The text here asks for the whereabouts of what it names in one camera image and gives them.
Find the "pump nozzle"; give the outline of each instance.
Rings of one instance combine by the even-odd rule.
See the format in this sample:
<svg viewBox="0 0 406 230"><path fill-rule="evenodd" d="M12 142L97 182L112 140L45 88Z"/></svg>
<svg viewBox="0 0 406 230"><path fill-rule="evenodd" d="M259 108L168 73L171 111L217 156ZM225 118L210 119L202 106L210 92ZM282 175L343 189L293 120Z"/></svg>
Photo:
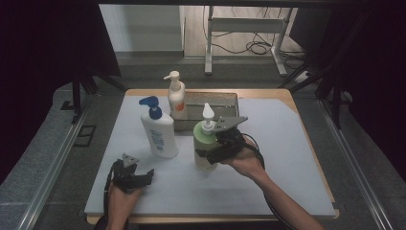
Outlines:
<svg viewBox="0 0 406 230"><path fill-rule="evenodd" d="M208 103L204 103L204 109L203 109L203 118L204 122L202 123L202 130L204 134L212 134L213 133L213 128L215 126L215 122L212 121L214 117L214 111L210 107Z"/></svg>
<svg viewBox="0 0 406 230"><path fill-rule="evenodd" d="M164 77L164 80L167 80L167 79L171 79L171 80L172 80L172 82L170 83L170 89L171 89L172 91L177 92L177 91L180 90L181 85L180 85L180 81L179 81L179 79L180 79L179 72L177 72L177 71L171 71L171 72L169 73L169 76Z"/></svg>
<svg viewBox="0 0 406 230"><path fill-rule="evenodd" d="M162 109L158 106L159 101L155 96L150 96L139 101L139 104L149 106L149 117L153 120L158 120L162 117Z"/></svg>

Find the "white metal desk frame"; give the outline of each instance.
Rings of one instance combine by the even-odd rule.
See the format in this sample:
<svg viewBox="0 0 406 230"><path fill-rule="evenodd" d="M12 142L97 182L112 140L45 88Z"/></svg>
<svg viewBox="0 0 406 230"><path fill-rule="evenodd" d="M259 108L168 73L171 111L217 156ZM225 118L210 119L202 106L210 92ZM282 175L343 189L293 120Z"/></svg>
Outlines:
<svg viewBox="0 0 406 230"><path fill-rule="evenodd" d="M212 32L238 32L238 33L269 33L280 34L271 48L272 57L274 58L278 71L281 76L286 76L286 70L281 61L279 51L282 46L283 37L289 25L289 18L292 13L289 8L284 19L265 19L265 18L218 18L213 17L214 7L209 8L208 17L208 37L206 45L205 74L212 74Z"/></svg>

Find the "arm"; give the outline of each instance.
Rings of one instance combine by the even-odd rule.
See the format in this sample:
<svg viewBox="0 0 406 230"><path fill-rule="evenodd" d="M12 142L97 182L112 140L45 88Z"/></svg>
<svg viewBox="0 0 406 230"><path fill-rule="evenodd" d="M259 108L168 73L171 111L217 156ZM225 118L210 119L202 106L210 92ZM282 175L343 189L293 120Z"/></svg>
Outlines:
<svg viewBox="0 0 406 230"><path fill-rule="evenodd" d="M115 185L110 186L108 203L108 223L106 230L123 230L125 222L134 210L143 189L125 194Z"/></svg>
<svg viewBox="0 0 406 230"><path fill-rule="evenodd" d="M246 139L246 142L252 146L255 145L251 140ZM299 230L325 229L317 219L272 181L251 150L244 148L234 158L224 160L221 164L230 165L238 173L252 179L263 190L278 213L295 228Z"/></svg>

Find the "orange label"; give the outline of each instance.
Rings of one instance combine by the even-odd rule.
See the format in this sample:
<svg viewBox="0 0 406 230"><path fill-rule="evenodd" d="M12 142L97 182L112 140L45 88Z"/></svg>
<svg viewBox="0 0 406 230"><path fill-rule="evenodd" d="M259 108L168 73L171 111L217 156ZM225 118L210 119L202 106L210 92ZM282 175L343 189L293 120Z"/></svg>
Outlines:
<svg viewBox="0 0 406 230"><path fill-rule="evenodd" d="M185 107L185 103L182 102L182 103L180 103L179 105L177 105L177 106L175 107L175 110L176 110L176 111L182 111L184 107Z"/></svg>

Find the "pump bottle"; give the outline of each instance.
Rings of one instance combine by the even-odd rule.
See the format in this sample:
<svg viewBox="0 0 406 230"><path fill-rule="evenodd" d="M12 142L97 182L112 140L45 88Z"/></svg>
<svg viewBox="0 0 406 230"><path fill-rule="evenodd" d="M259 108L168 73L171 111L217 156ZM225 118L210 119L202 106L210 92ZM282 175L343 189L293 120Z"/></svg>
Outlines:
<svg viewBox="0 0 406 230"><path fill-rule="evenodd" d="M203 109L204 120L197 123L193 129L194 162L198 169L205 172L213 171L217 163L210 164L207 158L199 156L196 150L213 150L219 146L213 133L215 126L215 122L212 121L213 117L214 112L212 108L208 103L205 103Z"/></svg>
<svg viewBox="0 0 406 230"><path fill-rule="evenodd" d="M185 102L185 84L179 80L179 72L171 71L164 80L171 79L168 93L170 116L175 120L188 120Z"/></svg>
<svg viewBox="0 0 406 230"><path fill-rule="evenodd" d="M164 158L176 156L179 151L175 142L173 119L162 112L155 96L141 99L139 103L149 106L149 112L141 115L141 121L147 133L151 152Z"/></svg>

